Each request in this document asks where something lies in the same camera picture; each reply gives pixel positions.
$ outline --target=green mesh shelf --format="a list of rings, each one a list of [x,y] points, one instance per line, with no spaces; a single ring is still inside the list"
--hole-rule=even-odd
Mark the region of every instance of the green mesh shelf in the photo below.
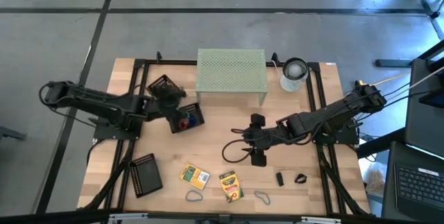
[[[199,49],[197,67],[198,93],[260,93],[261,104],[268,92],[264,50]]]

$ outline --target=wooden table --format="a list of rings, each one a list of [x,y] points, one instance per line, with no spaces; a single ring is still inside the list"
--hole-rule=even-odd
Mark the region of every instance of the wooden table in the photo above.
[[[128,91],[133,63],[134,59],[116,59],[108,86],[109,93],[123,94]],[[320,63],[320,66],[327,103],[343,98],[336,65]],[[150,65],[147,85],[163,74],[184,87],[188,95],[184,105],[196,102],[196,66]],[[319,108],[316,79],[314,74],[311,76],[314,80],[316,107]],[[133,182],[129,179],[123,209],[141,212],[324,215],[325,203],[314,144],[274,146],[266,151],[268,166],[264,168],[251,166],[250,159],[229,164],[221,157],[223,146],[239,138],[230,129],[247,128],[252,113],[263,114],[266,127],[275,127],[278,119],[295,112],[310,111],[306,86],[293,93],[284,91],[280,87],[280,74],[274,67],[267,68],[267,78],[268,96],[262,107],[259,107],[254,94],[203,94],[200,106],[205,124],[202,126],[172,134],[165,119],[144,123],[141,137],[135,144],[133,159],[154,153],[164,187],[136,199]],[[246,147],[245,143],[233,144],[227,149],[227,158],[235,160],[244,156],[245,152],[241,148]],[[78,201],[79,207],[89,203],[109,178],[115,148],[116,141],[110,140],[92,151]],[[342,183],[359,206],[369,211],[355,152],[345,145],[336,145],[336,156]],[[185,201],[185,194],[196,189],[179,179],[186,163],[210,173],[210,179],[201,191],[203,200],[197,203]],[[227,203],[219,175],[231,170],[239,176],[245,196]],[[282,172],[282,187],[276,182],[277,172]],[[308,176],[307,183],[293,182],[299,173]],[[333,209],[337,212],[336,192],[331,181],[329,185]],[[120,181],[114,188],[112,207],[117,205],[119,189]],[[267,206],[256,198],[253,194],[255,190],[266,192],[271,204]]]

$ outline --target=crayola box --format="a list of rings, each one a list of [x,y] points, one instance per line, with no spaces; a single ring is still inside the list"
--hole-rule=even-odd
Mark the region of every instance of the crayola box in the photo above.
[[[241,185],[239,184],[239,179],[237,179],[234,171],[220,175],[219,180],[221,181],[223,192],[229,203],[244,196]]]
[[[185,165],[183,172],[180,174],[180,179],[188,182],[200,190],[203,190],[205,184],[207,184],[209,176],[209,173],[187,164]]]

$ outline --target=concrete floor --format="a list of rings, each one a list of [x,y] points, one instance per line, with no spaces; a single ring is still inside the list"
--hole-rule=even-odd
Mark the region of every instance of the concrete floor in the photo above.
[[[103,0],[0,0],[1,7],[101,8]],[[419,0],[112,0],[111,8],[349,8],[418,9]],[[37,99],[50,80],[78,79],[98,14],[0,14],[0,125],[28,133],[0,143],[0,216],[34,211],[62,117]],[[425,15],[108,14],[87,86],[104,90],[115,58],[194,59],[198,48],[265,49],[281,60],[336,62],[343,91],[408,72],[373,66],[377,58],[413,59],[439,41]],[[408,76],[379,88],[390,92]],[[364,121],[361,131],[383,135],[404,125],[403,101]],[[78,117],[86,119],[80,112]],[[93,130],[75,123],[48,211],[76,207]],[[377,156],[386,162],[387,153]]]

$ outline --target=black clip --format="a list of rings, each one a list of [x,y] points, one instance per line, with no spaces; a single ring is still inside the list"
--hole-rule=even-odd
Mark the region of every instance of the black clip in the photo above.
[[[304,174],[299,174],[296,179],[294,180],[297,184],[304,184],[307,182],[307,176]]]

